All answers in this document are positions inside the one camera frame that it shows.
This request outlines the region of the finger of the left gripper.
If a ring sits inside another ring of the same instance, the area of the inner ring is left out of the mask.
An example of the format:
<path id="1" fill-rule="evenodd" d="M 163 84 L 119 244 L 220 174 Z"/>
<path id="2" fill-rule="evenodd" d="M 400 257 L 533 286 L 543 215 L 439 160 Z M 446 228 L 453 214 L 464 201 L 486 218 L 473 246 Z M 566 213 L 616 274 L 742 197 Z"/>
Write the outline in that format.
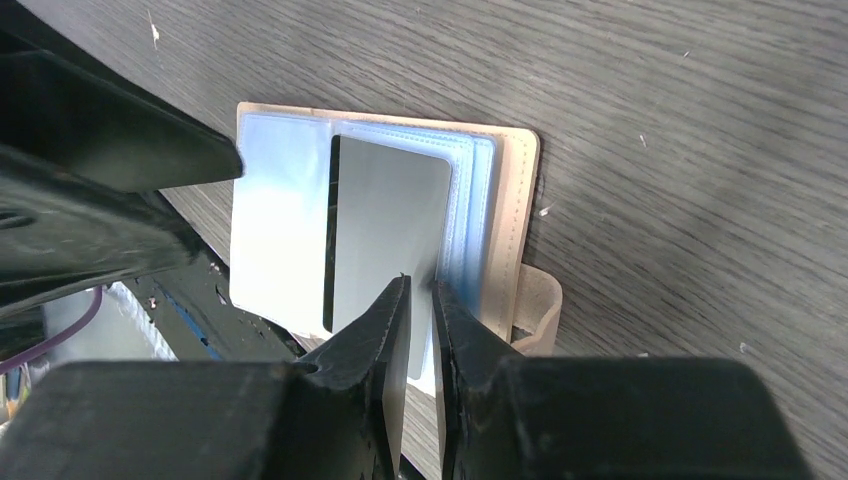
<path id="1" fill-rule="evenodd" d="M 1 37 L 1 312 L 190 263 L 188 223 L 146 193 L 242 174 L 231 140 Z"/>

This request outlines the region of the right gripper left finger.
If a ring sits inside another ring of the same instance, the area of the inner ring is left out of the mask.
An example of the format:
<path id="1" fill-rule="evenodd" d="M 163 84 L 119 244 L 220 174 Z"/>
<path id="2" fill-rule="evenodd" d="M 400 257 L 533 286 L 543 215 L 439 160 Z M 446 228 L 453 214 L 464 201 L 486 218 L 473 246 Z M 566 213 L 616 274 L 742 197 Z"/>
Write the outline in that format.
<path id="1" fill-rule="evenodd" d="M 293 362 L 78 362 L 1 440 L 5 479 L 394 479 L 411 280 Z"/>

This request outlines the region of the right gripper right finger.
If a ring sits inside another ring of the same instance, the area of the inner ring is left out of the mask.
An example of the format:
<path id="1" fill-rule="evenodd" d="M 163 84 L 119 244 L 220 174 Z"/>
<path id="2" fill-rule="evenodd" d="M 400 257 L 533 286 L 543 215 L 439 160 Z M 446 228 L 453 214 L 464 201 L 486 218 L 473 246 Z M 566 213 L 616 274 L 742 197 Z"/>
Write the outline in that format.
<path id="1" fill-rule="evenodd" d="M 432 290 L 446 479 L 809 479 L 760 377 L 703 357 L 529 357 Z"/>

